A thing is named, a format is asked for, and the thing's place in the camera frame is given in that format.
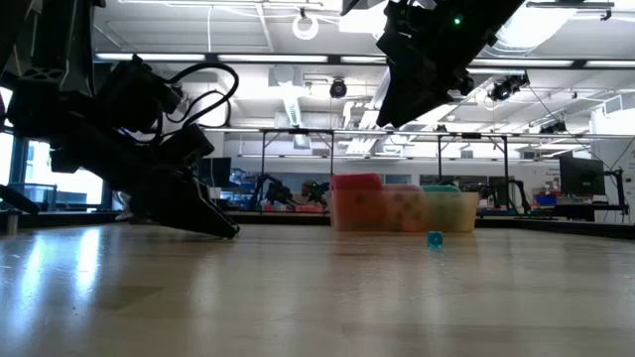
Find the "small blue cube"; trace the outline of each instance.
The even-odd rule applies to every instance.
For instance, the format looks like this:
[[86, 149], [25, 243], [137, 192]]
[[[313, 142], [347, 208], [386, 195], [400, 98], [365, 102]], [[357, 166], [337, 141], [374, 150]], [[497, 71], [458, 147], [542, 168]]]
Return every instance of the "small blue cube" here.
[[437, 231], [428, 232], [428, 248], [441, 249], [444, 247], [444, 234]]

